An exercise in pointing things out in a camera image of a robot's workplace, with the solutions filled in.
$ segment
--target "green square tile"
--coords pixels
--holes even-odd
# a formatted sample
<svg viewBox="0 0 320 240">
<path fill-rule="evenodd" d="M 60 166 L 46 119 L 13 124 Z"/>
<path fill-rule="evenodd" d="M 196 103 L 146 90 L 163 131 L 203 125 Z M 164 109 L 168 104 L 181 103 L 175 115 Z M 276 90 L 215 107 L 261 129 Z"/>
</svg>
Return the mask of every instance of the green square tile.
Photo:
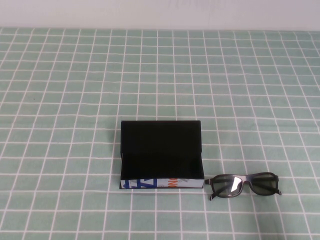
<svg viewBox="0 0 320 240">
<path fill-rule="evenodd" d="M 104 212 L 83 212 L 80 220 L 80 231 L 102 231 L 104 228 Z"/>
<path fill-rule="evenodd" d="M 295 184 L 300 194 L 318 194 L 317 180 L 312 178 L 296 178 Z"/>
<path fill-rule="evenodd" d="M 255 205 L 255 211 L 257 213 L 270 213 L 278 211 L 276 198 L 274 198 L 273 196 L 260 197 L 258 195 L 254 195 L 253 201 Z"/>
<path fill-rule="evenodd" d="M 320 233 L 320 230 L 318 227 L 318 222 L 320 219 L 319 215 L 307 215 L 306 218 L 307 218 L 307 223 L 310 229 L 310 233 L 319 234 Z"/>
<path fill-rule="evenodd" d="M 156 104 L 156 95 L 153 94 L 139 94 L 139 104 L 141 105 L 155 105 Z M 170 99 L 165 98 L 163 95 L 158 95 L 158 104 L 165 104 L 160 102 L 160 98 L 163 100 L 167 100 L 168 102 Z"/>
<path fill-rule="evenodd" d="M 83 198 L 83 209 L 104 210 L 106 209 L 107 194 L 103 192 L 86 192 Z"/>
<path fill-rule="evenodd" d="M 62 182 L 62 176 L 42 176 L 40 178 L 38 190 L 59 190 Z"/>
<path fill-rule="evenodd" d="M 90 142 L 92 142 L 93 137 L 94 137 L 94 130 L 75 129 L 72 141 L 74 143 L 86 143 L 86 142 L 90 143 Z M 71 151 L 73 150 L 73 147 L 75 147 L 75 149 L 77 149 L 76 145 L 73 145 L 71 148 Z"/>
<path fill-rule="evenodd" d="M 129 237 L 129 234 L 127 232 L 106 232 L 103 240 L 108 240 L 108 239 L 126 240 L 128 239 L 128 237 Z"/>
<path fill-rule="evenodd" d="M 108 206 L 110 210 L 130 210 L 131 194 L 130 193 L 109 193 Z"/>
<path fill-rule="evenodd" d="M 313 162 L 312 163 L 312 167 L 313 167 L 313 170 L 314 170 L 314 174 L 316 177 L 319 177 L 320 176 L 320 162 Z"/>
<path fill-rule="evenodd" d="M 19 115 L 37 115 L 37 113 L 42 114 L 41 111 L 39 110 L 39 106 L 40 104 L 22 103 L 18 114 Z"/>
<path fill-rule="evenodd" d="M 135 100 L 138 96 L 134 94 L 123 93 L 120 98 L 120 104 L 127 104 L 129 101 L 137 102 Z M 117 93 L 103 93 L 101 96 L 101 104 L 118 104 L 119 94 Z"/>
<path fill-rule="evenodd" d="M 9 142 L 27 142 L 29 139 L 31 130 L 30 129 L 12 129 L 9 137 Z"/>
<path fill-rule="evenodd" d="M 14 190 L 35 190 L 39 176 L 19 175 L 16 179 Z"/>
<path fill-rule="evenodd" d="M 307 108 L 293 108 L 292 109 L 293 115 L 295 119 L 312 119 L 312 113 Z"/>
<path fill-rule="evenodd" d="M 62 190 L 83 190 L 85 182 L 85 176 L 66 175 L 62 183 Z"/>
<path fill-rule="evenodd" d="M 62 192 L 59 197 L 58 210 L 80 209 L 82 196 L 80 192 Z"/>
<path fill-rule="evenodd" d="M 15 176 L 2 175 L 0 176 L 0 190 L 10 191 L 15 181 Z"/>
<path fill-rule="evenodd" d="M 159 240 L 179 240 L 180 233 L 156 233 L 156 238 Z"/>
<path fill-rule="evenodd" d="M 281 133 L 283 144 L 286 146 L 302 146 L 303 142 L 298 133 Z"/>
<path fill-rule="evenodd" d="M 2 239 L 11 239 L 11 240 L 20 240 L 23 237 L 23 233 L 21 232 L 1 232 L 0 238 Z"/>
<path fill-rule="evenodd" d="M 52 143 L 50 144 L 47 156 L 48 157 L 67 157 L 69 149 L 70 149 L 70 144 Z"/>
<path fill-rule="evenodd" d="M 208 225 L 210 224 L 210 216 L 208 214 Z M 206 230 L 205 216 L 203 213 L 182 213 L 182 229 L 185 231 L 203 232 Z"/>
<path fill-rule="evenodd" d="M 69 143 L 73 135 L 72 129 L 55 129 L 52 135 L 52 143 Z"/>
<path fill-rule="evenodd" d="M 43 159 L 28 159 L 22 161 L 20 173 L 21 174 L 38 174 L 41 172 L 43 166 Z"/>
<path fill-rule="evenodd" d="M 29 209 L 33 200 L 33 194 L 28 192 L 24 193 L 13 193 L 10 198 L 8 209 Z"/>
<path fill-rule="evenodd" d="M 33 209 L 35 210 L 54 210 L 58 201 L 56 192 L 38 192 L 35 195 Z"/>
<path fill-rule="evenodd" d="M 131 215 L 132 231 L 154 231 L 155 214 L 153 212 L 133 212 Z"/>
<path fill-rule="evenodd" d="M 282 147 L 265 146 L 263 149 L 267 160 L 286 160 L 286 154 Z"/>
<path fill-rule="evenodd" d="M 281 218 L 277 213 L 257 214 L 257 221 L 261 233 L 283 233 Z"/>
<path fill-rule="evenodd" d="M 177 84 L 175 90 L 177 94 L 193 94 L 193 86 L 191 84 Z"/>
<path fill-rule="evenodd" d="M 7 92 L 4 102 L 20 103 L 23 99 L 24 94 L 22 92 Z"/>
<path fill-rule="evenodd" d="M 86 190 L 107 191 L 109 186 L 109 176 L 90 175 L 87 178 Z"/>
<path fill-rule="evenodd" d="M 230 210 L 234 212 L 254 211 L 253 201 L 249 195 L 239 195 L 237 198 L 230 198 Z"/>
<path fill-rule="evenodd" d="M 291 171 L 288 162 L 269 162 L 268 166 L 270 172 L 275 173 L 276 175 L 281 174 L 283 177 L 291 176 Z"/>
<path fill-rule="evenodd" d="M 257 132 L 240 132 L 241 144 L 256 145 L 260 143 L 259 134 Z"/>
<path fill-rule="evenodd" d="M 57 212 L 55 216 L 54 231 L 76 231 L 78 226 L 78 212 Z"/>
<path fill-rule="evenodd" d="M 220 118 L 230 118 L 235 116 L 235 112 L 232 107 L 227 106 L 216 106 L 215 114 Z"/>
<path fill-rule="evenodd" d="M 108 212 L 106 214 L 104 229 L 106 231 L 128 231 L 129 221 L 130 221 L 129 212 Z"/>
<path fill-rule="evenodd" d="M 19 105 L 16 103 L 3 103 L 0 107 L 0 115 L 16 115 Z"/>
<path fill-rule="evenodd" d="M 180 231 L 180 214 L 177 212 L 159 212 L 156 220 L 158 231 Z"/>
<path fill-rule="evenodd" d="M 237 95 L 247 95 L 247 87 L 245 85 L 231 85 L 230 92 Z"/>
<path fill-rule="evenodd" d="M 305 162 L 291 162 L 291 170 L 294 177 L 313 177 L 312 166 Z"/>
<path fill-rule="evenodd" d="M 202 158 L 204 158 L 204 159 L 220 159 L 221 156 L 220 156 L 219 147 L 204 145 L 202 147 Z"/>
<path fill-rule="evenodd" d="M 56 115 L 58 114 L 59 104 L 41 104 L 39 113 L 40 115 Z"/>
<path fill-rule="evenodd" d="M 92 159 L 90 162 L 90 174 L 107 174 L 110 172 L 111 160 Z"/>
<path fill-rule="evenodd" d="M 99 115 L 117 115 L 118 106 L 116 105 L 101 105 Z"/>
<path fill-rule="evenodd" d="M 308 153 L 310 161 L 318 161 L 319 148 L 308 147 L 306 151 Z"/>
<path fill-rule="evenodd" d="M 156 92 L 157 92 L 157 85 L 156 84 L 141 83 L 139 86 L 139 93 L 153 94 Z"/>
<path fill-rule="evenodd" d="M 27 232 L 25 234 L 25 238 L 26 240 L 33 240 L 33 239 L 48 239 L 50 236 L 50 233 L 45 232 Z"/>
<path fill-rule="evenodd" d="M 264 145 L 282 145 L 280 135 L 278 133 L 261 132 L 260 136 L 262 144 Z"/>
<path fill-rule="evenodd" d="M 31 212 L 28 230 L 49 231 L 53 222 L 53 212 Z"/>
<path fill-rule="evenodd" d="M 71 157 L 89 157 L 91 152 L 91 143 L 73 144 L 70 150 Z"/>
<path fill-rule="evenodd" d="M 76 239 L 76 234 L 75 233 L 67 233 L 67 232 L 54 232 L 52 234 L 52 240 L 74 240 Z"/>
<path fill-rule="evenodd" d="M 154 210 L 155 199 L 153 194 L 134 194 L 132 197 L 132 210 Z"/>
<path fill-rule="evenodd" d="M 28 214 L 28 212 L 6 212 L 3 219 L 1 230 L 23 231 L 27 223 Z"/>
<path fill-rule="evenodd" d="M 254 112 L 251 107 L 235 107 L 236 117 L 254 117 Z"/>
<path fill-rule="evenodd" d="M 222 163 L 220 161 L 206 160 L 202 162 L 204 174 L 208 176 L 215 176 L 222 172 Z"/>
<path fill-rule="evenodd" d="M 102 239 L 102 233 L 79 233 L 78 234 L 78 240 L 101 240 Z"/>
<path fill-rule="evenodd" d="M 185 211 L 203 211 L 203 196 L 200 194 L 181 195 L 181 210 Z"/>
<path fill-rule="evenodd" d="M 177 106 L 176 114 L 178 117 L 193 117 L 195 116 L 195 107 L 193 106 Z"/>
<path fill-rule="evenodd" d="M 243 146 L 244 159 L 264 160 L 263 150 L 260 146 Z"/>
<path fill-rule="evenodd" d="M 223 145 L 237 145 L 237 144 L 239 144 L 239 137 L 238 137 L 237 132 L 220 131 L 219 132 L 219 139 L 220 139 L 220 144 L 223 144 Z"/>
<path fill-rule="evenodd" d="M 132 240 L 148 240 L 148 239 L 154 239 L 155 234 L 154 233 L 131 233 Z"/>
<path fill-rule="evenodd" d="M 51 130 L 34 129 L 30 137 L 30 142 L 48 143 L 51 137 L 51 133 Z"/>
<path fill-rule="evenodd" d="M 223 162 L 224 166 L 224 171 L 226 173 L 234 173 L 236 172 L 237 174 L 246 174 L 246 166 L 244 161 L 235 161 L 235 160 L 228 160 Z"/>
<path fill-rule="evenodd" d="M 218 134 L 216 131 L 203 131 L 201 134 L 203 144 L 218 144 Z"/>
<path fill-rule="evenodd" d="M 212 232 L 231 232 L 231 221 L 228 213 L 207 213 L 208 230 Z"/>
<path fill-rule="evenodd" d="M 110 144 L 95 143 L 93 144 L 91 157 L 110 158 L 112 156 L 112 146 Z"/>
<path fill-rule="evenodd" d="M 278 183 L 278 188 L 285 190 L 285 193 L 296 194 L 297 189 L 292 178 L 282 178 Z"/>
<path fill-rule="evenodd" d="M 284 231 L 290 234 L 306 234 L 308 228 L 303 214 L 282 214 Z"/>
<path fill-rule="evenodd" d="M 229 160 L 243 159 L 239 146 L 221 146 L 222 158 Z"/>
<path fill-rule="evenodd" d="M 233 213 L 234 231 L 239 233 L 257 233 L 257 222 L 254 214 Z"/>
<path fill-rule="evenodd" d="M 0 173 L 2 174 L 15 174 L 20 167 L 20 159 L 2 158 L 0 160 Z"/>
<path fill-rule="evenodd" d="M 277 198 L 281 212 L 302 212 L 301 203 L 298 196 L 282 196 Z"/>
<path fill-rule="evenodd" d="M 158 116 L 175 116 L 176 108 L 174 106 L 158 106 Z"/>
<path fill-rule="evenodd" d="M 179 195 L 177 194 L 167 194 L 167 193 L 158 193 L 157 194 L 157 210 L 179 210 Z"/>
<path fill-rule="evenodd" d="M 317 202 L 319 201 L 319 196 L 301 196 L 301 202 L 303 204 L 304 210 L 307 213 L 319 213 L 319 205 Z"/>
</svg>

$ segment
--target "black sunglasses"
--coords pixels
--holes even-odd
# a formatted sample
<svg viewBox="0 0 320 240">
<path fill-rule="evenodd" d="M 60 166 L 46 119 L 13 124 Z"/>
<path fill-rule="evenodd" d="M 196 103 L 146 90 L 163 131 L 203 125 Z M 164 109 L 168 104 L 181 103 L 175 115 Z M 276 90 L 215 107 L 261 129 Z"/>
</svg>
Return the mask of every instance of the black sunglasses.
<svg viewBox="0 0 320 240">
<path fill-rule="evenodd" d="M 242 192 L 245 183 L 249 184 L 254 193 L 261 196 L 282 194 L 278 189 L 279 177 L 272 172 L 250 175 L 222 174 L 204 182 L 212 187 L 213 194 L 210 196 L 210 201 L 214 197 L 233 198 L 238 196 Z"/>
</svg>

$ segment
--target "printed label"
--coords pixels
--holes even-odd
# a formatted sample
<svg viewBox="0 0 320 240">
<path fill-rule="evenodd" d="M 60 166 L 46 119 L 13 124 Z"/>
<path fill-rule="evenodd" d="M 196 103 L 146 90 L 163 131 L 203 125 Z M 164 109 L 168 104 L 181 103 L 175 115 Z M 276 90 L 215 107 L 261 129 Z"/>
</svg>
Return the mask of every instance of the printed label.
<svg viewBox="0 0 320 240">
<path fill-rule="evenodd" d="M 185 178 L 152 178 L 152 179 L 133 179 L 121 180 L 121 187 L 124 189 L 141 188 L 202 188 L 203 179 L 185 179 Z"/>
</svg>

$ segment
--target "green tile surface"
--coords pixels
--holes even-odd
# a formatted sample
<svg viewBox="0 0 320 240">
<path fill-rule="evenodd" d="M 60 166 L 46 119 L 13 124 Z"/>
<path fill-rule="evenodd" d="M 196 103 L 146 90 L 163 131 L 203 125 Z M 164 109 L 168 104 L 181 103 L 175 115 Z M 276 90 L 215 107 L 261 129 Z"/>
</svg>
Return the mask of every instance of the green tile surface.
<svg viewBox="0 0 320 240">
<path fill-rule="evenodd" d="M 206 178 L 119 190 L 122 120 L 200 120 Z M 320 33 L 0 28 L 0 239 L 319 239 Z"/>
</svg>

